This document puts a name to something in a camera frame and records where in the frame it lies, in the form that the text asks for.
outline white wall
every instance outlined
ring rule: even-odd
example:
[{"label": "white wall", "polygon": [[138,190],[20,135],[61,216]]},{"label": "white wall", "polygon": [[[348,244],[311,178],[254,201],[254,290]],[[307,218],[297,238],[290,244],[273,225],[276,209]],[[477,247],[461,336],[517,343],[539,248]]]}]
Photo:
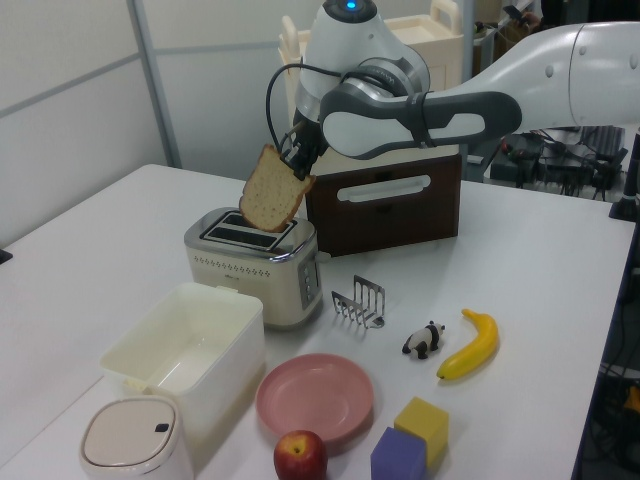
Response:
[{"label": "white wall", "polygon": [[[472,5],[473,0],[459,0]],[[322,0],[138,0],[169,137],[183,168],[246,179],[265,143],[269,80],[281,61],[281,19],[311,27]],[[428,14],[431,0],[376,0],[383,18]],[[288,129],[284,80],[277,132]]]},{"label": "white wall", "polygon": [[0,0],[0,248],[166,163],[126,0]]}]

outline red apple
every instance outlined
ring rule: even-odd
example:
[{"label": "red apple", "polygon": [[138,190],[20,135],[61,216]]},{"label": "red apple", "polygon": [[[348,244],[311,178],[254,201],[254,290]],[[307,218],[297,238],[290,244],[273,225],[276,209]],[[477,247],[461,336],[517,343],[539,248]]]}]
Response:
[{"label": "red apple", "polygon": [[284,434],[273,451],[273,463],[280,480],[324,480],[327,462],[324,442],[307,430]]}]

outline toast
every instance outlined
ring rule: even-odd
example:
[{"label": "toast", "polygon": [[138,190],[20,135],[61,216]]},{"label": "toast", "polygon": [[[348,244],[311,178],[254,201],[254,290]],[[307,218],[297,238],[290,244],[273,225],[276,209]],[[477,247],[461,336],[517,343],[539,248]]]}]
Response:
[{"label": "toast", "polygon": [[258,164],[244,185],[240,213],[253,227],[281,232],[298,211],[316,177],[298,180],[273,145],[265,145]]}]

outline cream toaster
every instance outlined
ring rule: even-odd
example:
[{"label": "cream toaster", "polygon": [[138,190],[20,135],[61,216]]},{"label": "cream toaster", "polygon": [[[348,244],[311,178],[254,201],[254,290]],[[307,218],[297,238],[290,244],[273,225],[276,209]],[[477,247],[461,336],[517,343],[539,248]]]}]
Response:
[{"label": "cream toaster", "polygon": [[267,326],[294,327],[322,303],[316,230],[307,220],[268,233],[238,209],[220,208],[189,228],[184,243],[194,281],[259,298]]}]

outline wooden drawer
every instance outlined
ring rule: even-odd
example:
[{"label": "wooden drawer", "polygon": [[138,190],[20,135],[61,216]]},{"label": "wooden drawer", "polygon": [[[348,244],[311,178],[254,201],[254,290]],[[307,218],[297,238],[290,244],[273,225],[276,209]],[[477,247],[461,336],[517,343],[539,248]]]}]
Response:
[{"label": "wooden drawer", "polygon": [[340,256],[456,236],[461,170],[456,154],[318,176],[306,197],[318,248]]}]

